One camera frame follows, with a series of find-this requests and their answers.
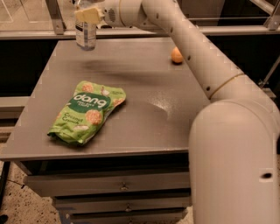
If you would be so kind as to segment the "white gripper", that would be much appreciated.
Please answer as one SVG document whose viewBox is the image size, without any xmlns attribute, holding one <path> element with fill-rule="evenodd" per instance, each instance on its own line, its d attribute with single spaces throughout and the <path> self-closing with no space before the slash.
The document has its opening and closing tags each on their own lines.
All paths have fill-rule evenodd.
<svg viewBox="0 0 280 224">
<path fill-rule="evenodd" d="M 112 27 L 140 27 L 146 19 L 142 0 L 104 0 L 101 9 L 79 9 L 74 15 L 78 21 L 90 24 L 99 24 L 104 17 Z"/>
</svg>

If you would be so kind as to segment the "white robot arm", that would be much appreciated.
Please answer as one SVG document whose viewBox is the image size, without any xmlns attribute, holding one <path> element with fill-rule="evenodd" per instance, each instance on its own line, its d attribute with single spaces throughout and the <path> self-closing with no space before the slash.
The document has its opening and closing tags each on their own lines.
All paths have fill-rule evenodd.
<svg viewBox="0 0 280 224">
<path fill-rule="evenodd" d="M 189 136 L 195 224 L 280 224 L 277 105 L 192 24 L 177 0 L 75 0 L 82 22 L 165 31 L 209 99 Z"/>
</svg>

